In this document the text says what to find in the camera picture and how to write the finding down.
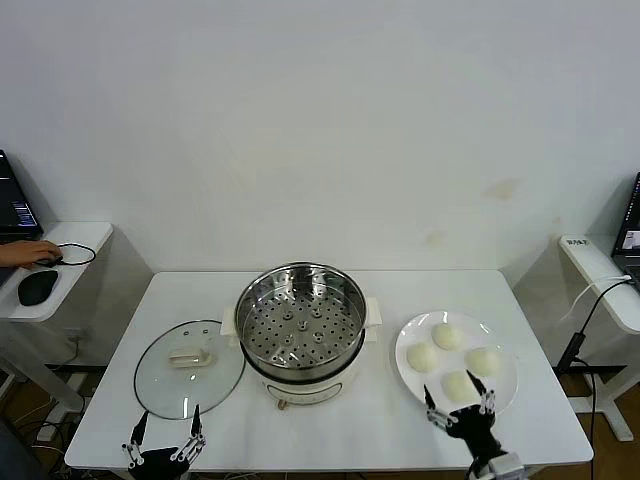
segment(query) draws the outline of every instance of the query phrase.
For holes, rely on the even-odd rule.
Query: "floor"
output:
[[[59,373],[61,378],[66,379],[68,374]],[[92,390],[100,381],[100,374],[90,374],[89,378],[83,386],[81,393],[83,395],[91,395]],[[589,393],[588,387],[584,379],[579,374],[565,375],[561,379],[561,383],[565,392],[571,396],[586,395]],[[48,395],[42,391],[37,385],[27,382],[23,384],[15,384],[11,391],[0,401],[0,415],[9,418],[18,430],[24,435],[29,444],[35,442],[38,427],[38,421],[44,420],[48,411],[52,406],[37,410],[20,419],[28,412],[37,407],[47,404]],[[636,440],[629,443],[620,443],[616,440],[613,433],[609,429],[607,422],[602,415],[596,415],[596,475],[597,479],[617,480],[627,479],[637,476],[637,467],[640,463],[640,385],[636,385],[618,400],[618,406],[622,410],[625,418],[629,422],[631,429],[636,434]],[[590,415],[580,415],[580,422],[588,432]],[[79,418],[68,415],[65,423],[60,426],[62,435],[65,436],[64,442],[59,437],[54,438],[51,443],[39,445],[61,448],[64,450],[65,445],[71,440],[75,432]],[[43,463],[44,468],[48,471],[58,471],[61,468],[62,460],[60,454],[53,450],[35,449],[35,453]],[[371,480],[462,480],[463,472],[397,472],[397,473],[367,473],[367,479]],[[84,478],[104,478],[117,479],[111,474],[105,472],[91,472],[84,475]],[[197,475],[196,478],[216,479],[216,480],[252,480],[251,475],[224,474],[213,475]],[[589,464],[572,465],[563,467],[549,467],[534,476],[535,480],[587,480],[589,479]],[[284,474],[261,474],[261,480],[285,480]],[[331,473],[331,474],[301,474],[290,473],[286,480],[363,480],[359,474],[349,473]]]

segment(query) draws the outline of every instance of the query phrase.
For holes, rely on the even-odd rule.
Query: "desk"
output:
[[[92,248],[97,253],[111,235],[112,227],[111,224],[104,222],[58,222],[45,226],[44,230],[45,233],[42,237],[44,240],[56,244],[79,243]],[[2,325],[2,335],[0,335],[0,357],[60,402],[60,405],[56,406],[48,417],[51,419],[50,421],[62,418],[68,411],[82,410],[84,402],[76,391],[86,375],[72,375],[69,383],[75,387],[75,390],[70,388],[39,360],[38,352],[34,351],[28,339],[22,338],[22,335],[13,328],[11,323],[43,322],[50,318],[87,267],[88,265],[56,266],[55,270],[58,271],[59,277],[51,295],[41,304],[32,307],[25,307],[18,301],[18,285],[24,277],[32,272],[17,269],[0,288],[0,321],[5,321]],[[36,267],[33,271],[41,269],[44,268]],[[47,432],[43,436],[39,435],[38,439],[46,439],[52,432],[54,430],[48,427]]]
[[[516,357],[519,388],[494,434],[526,465],[586,462],[592,450],[511,290],[498,271],[349,272],[380,303],[378,341],[364,345],[362,369],[340,396],[309,407],[276,408],[249,366],[236,389],[202,415],[207,445],[193,471],[373,471],[466,469],[464,443],[426,419],[404,386],[395,339],[415,315],[440,309],[481,319]],[[159,273],[113,355],[65,461],[87,469],[126,469],[120,445],[143,413],[134,370],[153,340],[197,319],[221,320],[254,273]],[[150,416],[144,450],[177,445],[190,420]]]
[[[564,235],[560,238],[560,248],[567,254],[587,283],[610,276],[622,275],[611,259],[615,237],[608,235]],[[600,295],[606,288],[616,283],[602,282],[592,290]],[[607,293],[601,300],[618,326],[627,333],[640,334],[640,295],[631,285],[620,285]],[[589,387],[590,375],[585,375]],[[606,384],[598,375],[596,381],[596,411],[604,413],[616,438],[621,442],[633,441],[633,433],[616,405],[616,398],[640,382],[640,361],[635,360]],[[587,413],[593,405],[592,397],[570,399],[576,413]]]

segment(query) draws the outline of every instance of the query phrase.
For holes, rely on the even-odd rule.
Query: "human hand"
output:
[[[0,267],[33,268],[40,260],[55,260],[62,256],[60,249],[46,240],[30,242],[20,240],[0,245]]]

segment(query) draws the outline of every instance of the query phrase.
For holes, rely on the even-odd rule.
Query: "steamed bun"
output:
[[[407,350],[407,361],[418,372],[430,372],[438,363],[438,352],[425,342],[416,343]]]
[[[472,373],[481,377],[490,377],[500,370],[500,353],[493,348],[482,347],[471,350],[465,357]]]
[[[453,403],[472,403],[477,400],[477,392],[467,372],[457,371],[442,378],[442,389]]]
[[[440,323],[433,327],[431,336],[435,344],[443,350],[460,350],[462,347],[462,332],[458,327],[448,323]]]

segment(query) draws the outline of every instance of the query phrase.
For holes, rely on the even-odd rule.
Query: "laptop screen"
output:
[[[0,234],[32,238],[39,233],[41,230],[38,221],[18,185],[6,155],[0,150]]]
[[[636,176],[613,251],[614,255],[631,252],[640,255],[640,173]]]

